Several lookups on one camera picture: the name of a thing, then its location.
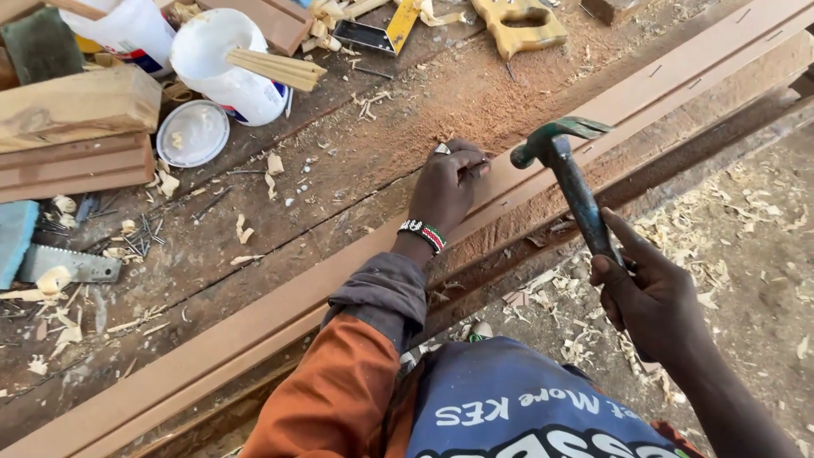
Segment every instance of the blue sponge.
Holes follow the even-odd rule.
[[[0,289],[9,289],[31,245],[40,205],[33,200],[0,204]]]

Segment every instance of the orange sleeve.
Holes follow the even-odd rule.
[[[367,455],[399,366],[382,333],[336,315],[266,401],[240,458]]]

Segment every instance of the shoe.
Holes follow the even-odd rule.
[[[492,337],[495,337],[494,332],[492,332],[492,326],[489,326],[489,323],[485,321],[479,321],[475,326],[472,327],[472,330],[469,333],[470,342],[485,341],[486,339],[491,339]]]

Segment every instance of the ring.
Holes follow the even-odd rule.
[[[437,147],[435,147],[435,149],[432,150],[432,152],[433,152],[433,154],[438,152],[440,154],[445,154],[447,156],[449,156],[450,154],[453,153],[453,152],[449,151],[449,147],[447,145],[443,144],[443,143],[440,143]]]

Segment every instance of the white lid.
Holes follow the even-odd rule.
[[[229,139],[229,117],[211,100],[184,103],[167,116],[155,146],[161,159],[175,167],[197,167],[211,161]]]

